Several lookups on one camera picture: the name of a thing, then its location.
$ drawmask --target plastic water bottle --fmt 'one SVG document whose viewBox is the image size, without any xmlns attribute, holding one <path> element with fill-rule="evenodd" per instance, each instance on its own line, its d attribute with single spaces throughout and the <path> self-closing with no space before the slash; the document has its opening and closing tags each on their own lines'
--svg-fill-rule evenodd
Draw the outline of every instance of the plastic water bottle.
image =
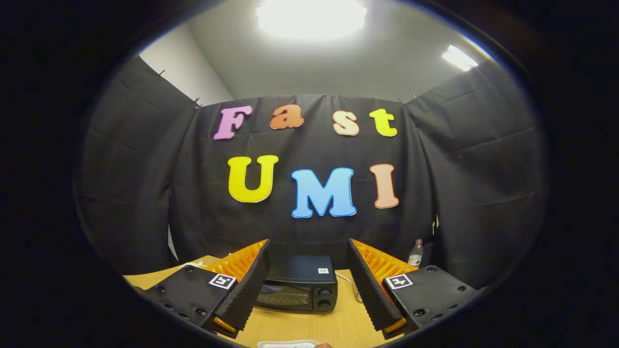
<svg viewBox="0 0 619 348">
<path fill-rule="evenodd" d="M 423 241 L 421 239 L 418 239 L 415 242 L 415 246 L 413 246 L 413 249 L 410 251 L 410 254 L 409 254 L 409 265 L 415 266 L 418 268 L 419 264 L 422 262 L 422 256 L 423 256 L 422 243 Z"/>
</svg>

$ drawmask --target oven control knob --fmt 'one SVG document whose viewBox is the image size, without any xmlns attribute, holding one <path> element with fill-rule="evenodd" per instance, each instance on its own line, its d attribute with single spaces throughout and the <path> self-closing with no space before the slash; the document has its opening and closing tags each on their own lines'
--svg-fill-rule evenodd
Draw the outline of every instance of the oven control knob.
<svg viewBox="0 0 619 348">
<path fill-rule="evenodd" d="M 332 292 L 331 292 L 331 290 L 329 290 L 329 289 L 322 289 L 322 290 L 320 290 L 320 291 L 318 292 L 318 295 L 319 295 L 320 297 L 328 297 L 328 296 L 331 296 L 332 294 L 333 294 L 333 293 L 332 293 Z"/>
</svg>

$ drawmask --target foam letter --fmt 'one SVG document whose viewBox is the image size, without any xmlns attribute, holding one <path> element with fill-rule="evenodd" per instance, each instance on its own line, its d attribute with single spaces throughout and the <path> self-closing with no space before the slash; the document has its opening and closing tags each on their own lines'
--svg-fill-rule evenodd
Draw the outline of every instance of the foam letter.
<svg viewBox="0 0 619 348">
<path fill-rule="evenodd" d="M 378 109 L 370 113 L 370 117 L 376 122 L 376 130 L 382 136 L 393 137 L 397 134 L 396 128 L 389 127 L 389 121 L 393 121 L 393 115 L 385 109 Z"/>
<path fill-rule="evenodd" d="M 305 122 L 301 117 L 301 107 L 294 104 L 278 107 L 273 111 L 273 116 L 275 116 L 271 119 L 271 128 L 273 129 L 299 127 Z"/>
<path fill-rule="evenodd" d="M 374 207 L 378 209 L 393 208 L 400 203 L 393 191 L 393 181 L 391 180 L 391 172 L 394 169 L 391 164 L 375 164 L 370 167 L 370 171 L 376 177 L 378 199 L 374 202 Z"/>
<path fill-rule="evenodd" d="M 273 189 L 273 167 L 279 158 L 274 155 L 258 157 L 257 162 L 262 165 L 260 170 L 260 186 L 257 189 L 245 187 L 245 174 L 247 166 L 251 163 L 249 157 L 232 157 L 228 160 L 230 177 L 228 179 L 228 191 L 232 198 L 239 202 L 256 203 L 266 199 Z"/>
<path fill-rule="evenodd" d="M 350 195 L 350 178 L 353 171 L 350 168 L 335 168 L 329 175 L 327 184 L 322 187 L 316 174 L 309 169 L 295 170 L 292 178 L 297 181 L 297 208 L 292 211 L 296 218 L 311 217 L 313 211 L 309 207 L 311 201 L 318 215 L 323 216 L 333 198 L 333 207 L 329 210 L 332 216 L 351 216 L 357 213 L 352 205 Z"/>
<path fill-rule="evenodd" d="M 232 139 L 234 137 L 232 126 L 234 126 L 234 128 L 236 129 L 241 128 L 241 125 L 243 124 L 243 118 L 245 116 L 251 115 L 251 112 L 252 109 L 249 105 L 246 107 L 223 109 L 222 120 L 219 123 L 219 130 L 217 131 L 217 133 L 215 133 L 213 139 Z"/>
<path fill-rule="evenodd" d="M 336 111 L 333 113 L 333 129 L 337 134 L 343 136 L 356 136 L 359 134 L 359 125 L 356 124 L 357 117 L 352 112 Z"/>
</svg>

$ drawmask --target orange soft finger pad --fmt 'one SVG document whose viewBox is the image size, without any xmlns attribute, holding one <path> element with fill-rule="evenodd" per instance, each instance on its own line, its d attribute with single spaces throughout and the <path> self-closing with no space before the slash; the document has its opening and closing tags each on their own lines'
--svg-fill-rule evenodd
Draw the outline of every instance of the orange soft finger pad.
<svg viewBox="0 0 619 348">
<path fill-rule="evenodd" d="M 383 287 L 383 279 L 417 270 L 417 267 L 411 266 L 387 253 L 383 253 L 376 248 L 372 248 L 371 246 L 363 244 L 362 242 L 352 238 L 351 240 L 357 247 L 357 250 L 361 254 L 365 263 L 368 265 L 374 279 L 376 279 L 377 283 L 381 286 L 388 298 L 389 294 Z"/>
<path fill-rule="evenodd" d="M 207 271 L 225 274 L 226 276 L 235 277 L 238 281 L 242 281 L 243 277 L 251 267 L 251 264 L 256 259 L 260 249 L 268 241 L 265 239 L 254 243 L 246 248 L 234 252 L 223 259 L 212 263 L 206 267 Z"/>
</svg>

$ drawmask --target white plate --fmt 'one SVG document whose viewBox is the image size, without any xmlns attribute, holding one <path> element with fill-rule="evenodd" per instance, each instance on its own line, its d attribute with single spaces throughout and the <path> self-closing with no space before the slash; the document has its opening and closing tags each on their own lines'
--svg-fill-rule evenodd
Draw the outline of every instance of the white plate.
<svg viewBox="0 0 619 348">
<path fill-rule="evenodd" d="M 258 348 L 314 348 L 318 345 L 316 341 L 304 339 L 301 341 L 282 341 L 282 342 L 258 342 Z"/>
</svg>

